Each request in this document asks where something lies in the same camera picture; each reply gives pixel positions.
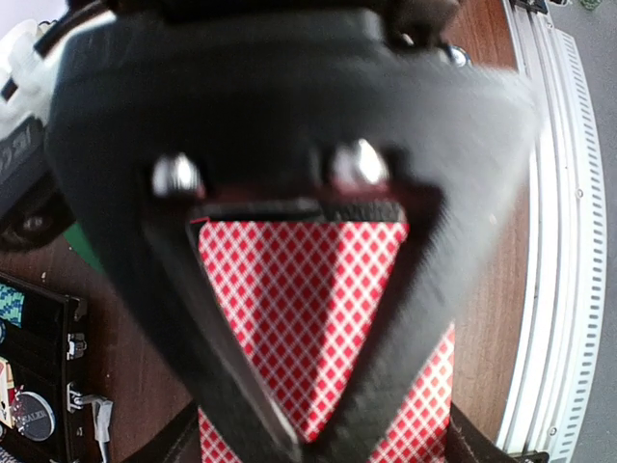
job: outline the white vent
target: white vent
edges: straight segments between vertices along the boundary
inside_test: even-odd
[[[587,407],[604,310],[604,178],[572,37],[504,1],[519,71],[547,126],[530,161],[529,258],[519,353],[497,444],[569,463]]]
[[[570,461],[577,443],[591,391],[604,312],[606,284],[606,207],[604,176],[593,106],[575,40],[556,31],[555,45],[564,63],[564,83],[571,95],[571,117],[577,151],[580,214],[580,265],[577,325],[573,340],[573,387],[565,411],[555,424],[559,430],[551,456]]]

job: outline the metal clip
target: metal clip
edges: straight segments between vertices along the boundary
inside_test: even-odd
[[[88,344],[83,333],[68,334],[67,360],[81,359],[87,348]]]
[[[77,397],[82,397],[83,394],[81,394],[79,391],[77,391],[75,388],[75,383],[68,383],[67,385],[67,410],[70,413],[75,413],[77,410],[82,410],[84,408],[83,404],[79,404],[78,402],[80,400],[78,400]]]
[[[549,14],[549,8],[545,0],[510,0],[510,3],[530,13]]]

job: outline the gray floor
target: gray floor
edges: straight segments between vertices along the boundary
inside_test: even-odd
[[[551,8],[555,26],[577,40],[594,104],[608,208],[607,291],[600,357],[574,462],[617,461],[617,0],[592,13],[577,0]]]

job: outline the circular label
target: circular label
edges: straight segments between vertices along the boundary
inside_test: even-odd
[[[13,418],[19,434],[31,441],[42,442],[54,433],[56,418],[49,403],[36,393],[23,392],[15,396]]]

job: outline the black case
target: black case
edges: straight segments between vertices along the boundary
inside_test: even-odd
[[[73,357],[68,355],[69,339],[85,335],[86,302],[3,273],[0,283],[25,294],[22,327],[4,322],[7,335],[0,343],[0,357],[11,364],[15,387],[45,398],[56,419],[54,433],[46,441],[33,442],[6,428],[0,447],[25,463],[72,463],[85,453],[85,412],[73,408],[69,412],[68,390],[83,390],[86,365],[83,356],[69,359]]]

